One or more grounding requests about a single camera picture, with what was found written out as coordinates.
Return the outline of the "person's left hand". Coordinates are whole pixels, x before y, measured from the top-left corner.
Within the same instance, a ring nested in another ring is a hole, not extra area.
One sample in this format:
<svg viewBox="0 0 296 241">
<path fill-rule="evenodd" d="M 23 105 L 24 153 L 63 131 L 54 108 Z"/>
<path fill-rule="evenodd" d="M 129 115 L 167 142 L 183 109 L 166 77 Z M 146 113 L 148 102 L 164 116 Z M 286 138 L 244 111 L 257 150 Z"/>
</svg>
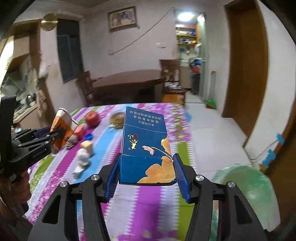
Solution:
<svg viewBox="0 0 296 241">
<path fill-rule="evenodd" d="M 15 213 L 20 213 L 22 204 L 26 204 L 32 196 L 30 191 L 28 170 L 20 174 L 20 179 L 15 183 L 1 177 L 1 199 L 5 206 Z"/>
</svg>

